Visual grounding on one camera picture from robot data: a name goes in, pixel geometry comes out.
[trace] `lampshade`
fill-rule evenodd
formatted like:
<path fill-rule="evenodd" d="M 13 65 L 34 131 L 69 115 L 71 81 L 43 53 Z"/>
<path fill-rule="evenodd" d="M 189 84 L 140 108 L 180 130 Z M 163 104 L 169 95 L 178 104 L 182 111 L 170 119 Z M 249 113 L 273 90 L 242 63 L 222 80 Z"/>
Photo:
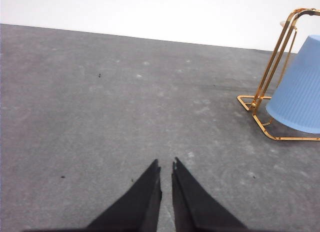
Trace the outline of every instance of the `lampshade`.
<path fill-rule="evenodd" d="M 307 37 L 266 110 L 288 127 L 320 133 L 320 35 Z"/>

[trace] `brass frame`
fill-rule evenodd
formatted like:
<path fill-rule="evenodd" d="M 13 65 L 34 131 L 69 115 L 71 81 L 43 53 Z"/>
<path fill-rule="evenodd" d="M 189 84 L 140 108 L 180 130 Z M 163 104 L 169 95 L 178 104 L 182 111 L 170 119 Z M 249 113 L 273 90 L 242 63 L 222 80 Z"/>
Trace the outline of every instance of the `brass frame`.
<path fill-rule="evenodd" d="M 282 58 L 282 55 L 287 47 L 287 44 L 290 40 L 290 37 L 293 34 L 293 39 L 287 54 L 287 57 L 284 62 L 284 66 L 281 71 L 281 75 L 279 78 L 279 81 L 277 85 L 281 82 L 281 79 L 285 73 L 287 63 L 291 54 L 291 49 L 293 47 L 293 44 L 295 42 L 295 38 L 297 35 L 297 28 L 296 23 L 297 20 L 303 16 L 303 15 L 310 15 L 310 16 L 320 16 L 320 10 L 315 8 L 297 8 L 294 11 L 292 11 L 288 18 L 285 21 L 285 24 L 283 25 L 282 32 L 279 36 L 279 39 L 274 47 L 273 53 L 271 55 L 271 58 L 268 62 L 268 65 L 264 71 L 264 74 L 261 78 L 260 84 L 256 90 L 255 95 L 238 95 L 237 99 L 238 101 L 243 105 L 243 107 L 248 111 L 252 112 L 252 116 L 256 123 L 259 125 L 262 132 L 270 139 L 276 140 L 276 141 L 320 141 L 320 137 L 277 137 L 271 135 L 267 129 L 266 126 L 270 125 L 273 121 L 273 118 L 271 117 L 270 120 L 266 123 L 261 122 L 259 117 L 257 116 L 258 109 L 261 105 L 261 102 L 263 100 L 269 100 L 272 97 L 271 96 L 265 96 L 267 89 L 270 85 L 270 82 L 274 76 L 274 73 L 279 65 L 279 62 Z M 243 99 L 252 99 L 251 102 L 245 102 Z"/>

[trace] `gold wire base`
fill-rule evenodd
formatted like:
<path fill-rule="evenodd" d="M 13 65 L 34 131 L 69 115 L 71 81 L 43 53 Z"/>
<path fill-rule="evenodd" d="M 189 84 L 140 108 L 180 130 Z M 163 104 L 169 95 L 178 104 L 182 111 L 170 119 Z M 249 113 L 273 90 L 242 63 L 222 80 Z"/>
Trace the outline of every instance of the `gold wire base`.
<path fill-rule="evenodd" d="M 248 105 L 252 105 L 251 102 L 245 102 L 243 99 L 253 99 L 255 98 L 254 95 L 238 95 L 237 99 L 242 104 L 242 106 L 245 108 L 246 111 L 250 112 L 250 107 Z M 261 97 L 262 100 L 270 100 L 271 96 L 264 96 Z M 272 118 L 267 123 L 262 123 L 258 116 L 255 113 L 252 113 L 252 117 L 254 118 L 255 122 L 258 124 L 262 132 L 270 139 L 275 141 L 320 141 L 320 137 L 276 137 L 271 135 L 267 129 L 266 126 L 271 124 Z"/>

